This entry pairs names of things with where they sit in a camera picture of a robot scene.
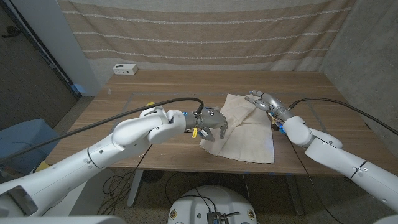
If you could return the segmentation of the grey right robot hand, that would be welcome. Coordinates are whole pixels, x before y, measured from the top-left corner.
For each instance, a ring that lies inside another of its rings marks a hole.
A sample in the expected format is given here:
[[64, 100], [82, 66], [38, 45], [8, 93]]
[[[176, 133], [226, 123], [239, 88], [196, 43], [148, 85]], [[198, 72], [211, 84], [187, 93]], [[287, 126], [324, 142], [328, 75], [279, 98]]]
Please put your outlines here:
[[255, 96], [256, 98], [245, 96], [244, 99], [254, 104], [260, 110], [266, 111], [274, 115], [279, 115], [287, 111], [285, 105], [280, 100], [270, 94], [263, 93], [258, 90], [251, 90], [249, 94]]

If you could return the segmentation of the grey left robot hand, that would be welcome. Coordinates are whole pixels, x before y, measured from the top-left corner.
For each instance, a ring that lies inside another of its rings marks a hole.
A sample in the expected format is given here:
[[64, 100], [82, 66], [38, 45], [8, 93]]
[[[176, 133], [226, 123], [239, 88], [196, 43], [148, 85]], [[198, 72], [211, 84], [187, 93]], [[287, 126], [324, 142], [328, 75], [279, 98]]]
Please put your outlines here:
[[215, 138], [211, 129], [220, 130], [220, 139], [224, 139], [228, 122], [226, 117], [214, 108], [203, 108], [200, 114], [196, 115], [196, 127], [200, 129], [198, 132], [200, 137], [206, 141], [214, 142]]

